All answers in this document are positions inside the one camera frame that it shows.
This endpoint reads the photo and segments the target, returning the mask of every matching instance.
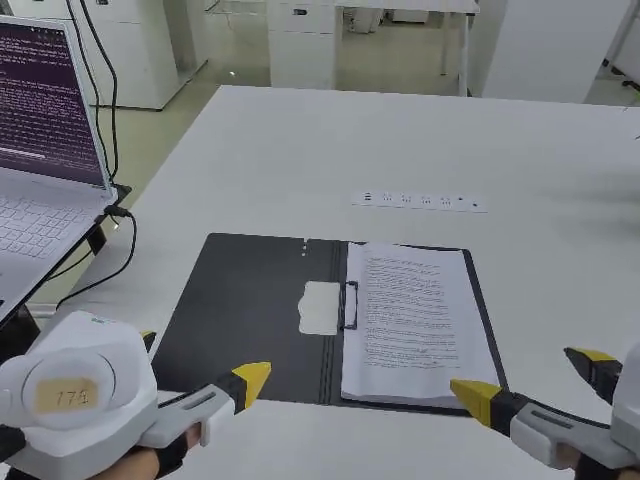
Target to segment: laptop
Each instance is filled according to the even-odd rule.
[[[117,200],[69,38],[0,15],[0,322]]]

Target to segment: laptop keyboard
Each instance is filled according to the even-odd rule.
[[[0,254],[47,258],[87,220],[81,208],[55,208],[0,195]]]

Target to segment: black clipboard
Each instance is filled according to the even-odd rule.
[[[297,307],[308,281],[340,283],[344,292],[348,244],[210,234],[152,362],[158,388],[191,391],[243,363],[270,361],[272,374],[262,399],[466,415],[462,409],[341,398],[342,332],[300,333]],[[471,253],[414,248],[463,252],[498,379],[507,388]],[[344,325],[343,310],[336,312],[340,325]]]

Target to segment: white table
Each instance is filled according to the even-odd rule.
[[[480,12],[476,0],[267,0],[272,86],[335,88],[342,7],[444,13],[440,57],[442,75],[447,74],[450,17],[452,13],[462,14],[458,95],[467,96],[469,16]]]
[[[214,231],[465,247],[511,387],[607,421],[562,348],[624,358],[640,340],[637,133],[633,109],[223,87],[136,203],[131,266],[56,318],[85,309],[162,334]],[[364,189],[473,194],[489,213],[351,206]],[[78,286],[130,241],[123,222]],[[470,419],[260,401],[175,478],[560,475]]]

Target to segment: floor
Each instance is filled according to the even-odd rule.
[[[125,205],[132,205],[160,168],[218,85],[269,85],[269,51],[264,4],[221,1],[207,15],[211,59],[163,112],[118,111],[120,183],[134,187]],[[427,25],[393,24],[389,21],[374,34],[345,31],[338,56],[337,87],[340,90],[456,94],[457,35],[452,32],[450,75],[439,74],[441,18],[432,14]],[[403,55],[397,52],[402,49]],[[637,93],[621,86],[621,80],[602,71],[587,103],[632,105]],[[105,139],[109,137],[108,112],[101,115]],[[155,139],[140,142],[140,138]],[[107,233],[114,224],[107,221]],[[67,262],[79,259],[83,248]],[[52,280],[34,296],[30,305],[51,308],[69,292],[90,260]]]

